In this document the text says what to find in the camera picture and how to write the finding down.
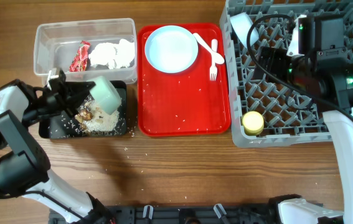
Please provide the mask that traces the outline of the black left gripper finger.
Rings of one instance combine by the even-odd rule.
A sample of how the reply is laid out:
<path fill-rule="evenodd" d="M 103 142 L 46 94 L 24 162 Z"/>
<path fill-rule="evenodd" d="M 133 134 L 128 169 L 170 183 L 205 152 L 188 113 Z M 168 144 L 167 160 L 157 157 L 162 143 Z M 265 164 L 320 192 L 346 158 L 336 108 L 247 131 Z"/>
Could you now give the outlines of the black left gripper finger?
<path fill-rule="evenodd" d="M 83 104 L 84 101 L 62 101 L 60 107 L 69 117 L 74 117 Z"/>
<path fill-rule="evenodd" d="M 66 99 L 84 100 L 94 86 L 96 86 L 95 82 L 66 82 Z"/>

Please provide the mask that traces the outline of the red snack wrapper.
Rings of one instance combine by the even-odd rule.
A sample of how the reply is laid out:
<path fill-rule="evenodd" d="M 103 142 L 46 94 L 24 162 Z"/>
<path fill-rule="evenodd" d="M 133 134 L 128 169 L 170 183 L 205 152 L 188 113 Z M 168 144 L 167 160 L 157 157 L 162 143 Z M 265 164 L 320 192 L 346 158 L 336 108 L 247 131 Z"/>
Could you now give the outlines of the red snack wrapper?
<path fill-rule="evenodd" d="M 71 65 L 69 66 L 70 72 L 84 72 L 88 64 L 88 51 L 91 44 L 87 41 L 81 41 L 77 53 L 74 56 Z"/>

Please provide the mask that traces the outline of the green bowl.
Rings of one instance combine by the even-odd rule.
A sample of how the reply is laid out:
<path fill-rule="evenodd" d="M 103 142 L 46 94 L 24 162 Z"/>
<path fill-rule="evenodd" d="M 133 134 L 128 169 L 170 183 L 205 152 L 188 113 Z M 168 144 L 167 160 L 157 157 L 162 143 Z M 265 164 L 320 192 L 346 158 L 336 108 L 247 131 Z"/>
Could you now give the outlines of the green bowl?
<path fill-rule="evenodd" d="M 105 77 L 100 76 L 89 80 L 95 86 L 90 94 L 95 103 L 108 115 L 113 114 L 121 105 L 121 97 L 113 84 Z"/>

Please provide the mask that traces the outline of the light blue bowl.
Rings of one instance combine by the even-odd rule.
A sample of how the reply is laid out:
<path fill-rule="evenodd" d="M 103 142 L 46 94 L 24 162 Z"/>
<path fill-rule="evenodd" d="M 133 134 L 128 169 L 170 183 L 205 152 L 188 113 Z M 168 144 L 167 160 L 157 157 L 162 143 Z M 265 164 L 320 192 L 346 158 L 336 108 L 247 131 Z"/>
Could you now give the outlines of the light blue bowl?
<path fill-rule="evenodd" d="M 236 33 L 238 39 L 247 48 L 247 35 L 253 21 L 250 19 L 247 13 L 242 12 L 230 18 L 230 22 L 234 32 Z"/>

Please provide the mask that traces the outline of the white tissue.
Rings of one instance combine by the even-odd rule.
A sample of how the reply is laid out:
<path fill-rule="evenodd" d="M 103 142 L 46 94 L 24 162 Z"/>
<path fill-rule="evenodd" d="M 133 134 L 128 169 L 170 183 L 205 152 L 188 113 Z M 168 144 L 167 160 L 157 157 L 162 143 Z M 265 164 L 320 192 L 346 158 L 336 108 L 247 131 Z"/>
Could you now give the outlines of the white tissue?
<path fill-rule="evenodd" d="M 120 39 L 118 44 L 100 43 L 88 54 L 92 67 L 105 66 L 108 69 L 128 68 L 134 58 L 135 43 L 126 39 Z"/>

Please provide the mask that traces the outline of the white plastic fork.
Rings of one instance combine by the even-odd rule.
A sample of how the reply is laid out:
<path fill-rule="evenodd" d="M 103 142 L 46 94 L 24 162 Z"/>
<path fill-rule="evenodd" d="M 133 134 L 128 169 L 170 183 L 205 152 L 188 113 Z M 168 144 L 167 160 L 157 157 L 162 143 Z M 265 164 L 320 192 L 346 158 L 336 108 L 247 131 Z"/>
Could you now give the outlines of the white plastic fork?
<path fill-rule="evenodd" d="M 217 39 L 212 39 L 211 41 L 211 49 L 214 52 L 217 52 L 217 47 L 218 47 L 218 40 Z M 210 66 L 210 81 L 216 81 L 217 78 L 217 67 L 215 63 L 215 58 L 212 55 L 211 56 L 211 66 Z"/>

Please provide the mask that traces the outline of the yellow plastic cup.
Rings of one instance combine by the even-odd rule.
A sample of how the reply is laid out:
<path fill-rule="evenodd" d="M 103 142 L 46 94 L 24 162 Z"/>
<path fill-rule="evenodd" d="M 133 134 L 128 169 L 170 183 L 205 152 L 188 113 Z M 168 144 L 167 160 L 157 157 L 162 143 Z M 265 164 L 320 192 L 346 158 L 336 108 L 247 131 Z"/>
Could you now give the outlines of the yellow plastic cup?
<path fill-rule="evenodd" d="M 242 116 L 242 126 L 245 134 L 249 136 L 259 135 L 265 125 L 263 116 L 256 111 L 249 111 Z"/>

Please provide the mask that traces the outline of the light blue plate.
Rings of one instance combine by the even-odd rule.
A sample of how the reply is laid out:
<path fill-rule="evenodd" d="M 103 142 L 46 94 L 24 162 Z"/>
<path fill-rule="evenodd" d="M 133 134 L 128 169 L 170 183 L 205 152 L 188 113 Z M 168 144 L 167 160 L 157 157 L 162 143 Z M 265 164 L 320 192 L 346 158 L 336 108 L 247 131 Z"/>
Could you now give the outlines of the light blue plate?
<path fill-rule="evenodd" d="M 198 56 L 198 43 L 193 34 L 181 26 L 162 26 L 154 30 L 144 45 L 149 64 L 164 73 L 187 70 Z"/>

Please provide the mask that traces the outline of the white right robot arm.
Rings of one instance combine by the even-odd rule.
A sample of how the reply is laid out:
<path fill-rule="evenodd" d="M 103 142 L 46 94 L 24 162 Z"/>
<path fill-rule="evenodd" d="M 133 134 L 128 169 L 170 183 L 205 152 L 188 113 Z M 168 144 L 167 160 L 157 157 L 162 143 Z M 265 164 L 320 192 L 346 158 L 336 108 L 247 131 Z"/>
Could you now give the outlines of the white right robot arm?
<path fill-rule="evenodd" d="M 273 199 L 277 223 L 353 223 L 353 62 L 344 42 L 340 15 L 281 16 L 298 45 L 299 59 L 277 50 L 256 55 L 253 62 L 275 81 L 312 99 L 322 113 L 337 157 L 344 196 L 341 211 L 301 197 Z"/>

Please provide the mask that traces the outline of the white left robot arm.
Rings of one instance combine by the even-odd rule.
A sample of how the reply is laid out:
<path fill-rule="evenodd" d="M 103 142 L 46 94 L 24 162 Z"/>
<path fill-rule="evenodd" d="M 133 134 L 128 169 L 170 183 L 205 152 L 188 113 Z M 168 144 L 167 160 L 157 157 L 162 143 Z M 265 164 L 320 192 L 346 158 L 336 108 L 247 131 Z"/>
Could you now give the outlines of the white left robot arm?
<path fill-rule="evenodd" d="M 62 70 L 44 87 L 15 79 L 0 87 L 0 200 L 24 197 L 61 215 L 67 223 L 116 223 L 116 217 L 90 193 L 58 176 L 29 126 L 62 113 L 68 117 L 87 96 L 118 96 L 105 77 L 69 82 Z"/>

